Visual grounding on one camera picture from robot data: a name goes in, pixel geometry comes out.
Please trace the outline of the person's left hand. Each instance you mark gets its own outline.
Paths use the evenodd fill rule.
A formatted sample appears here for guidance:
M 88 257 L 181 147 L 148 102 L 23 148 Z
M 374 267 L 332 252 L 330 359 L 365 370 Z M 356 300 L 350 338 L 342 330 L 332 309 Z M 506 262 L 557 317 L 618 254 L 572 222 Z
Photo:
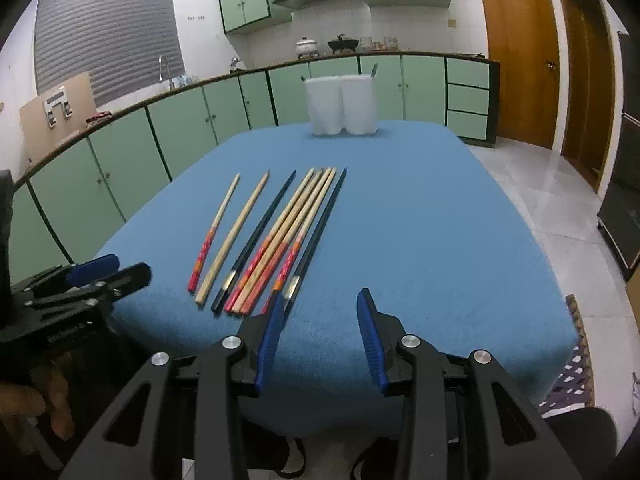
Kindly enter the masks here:
M 68 440 L 75 431 L 68 405 L 68 382 L 63 367 L 72 360 L 65 352 L 51 364 L 35 368 L 30 373 L 31 386 L 1 385 L 1 422 L 17 448 L 26 455 L 35 452 L 35 443 L 26 434 L 22 420 L 50 412 L 51 428 L 62 440 Z

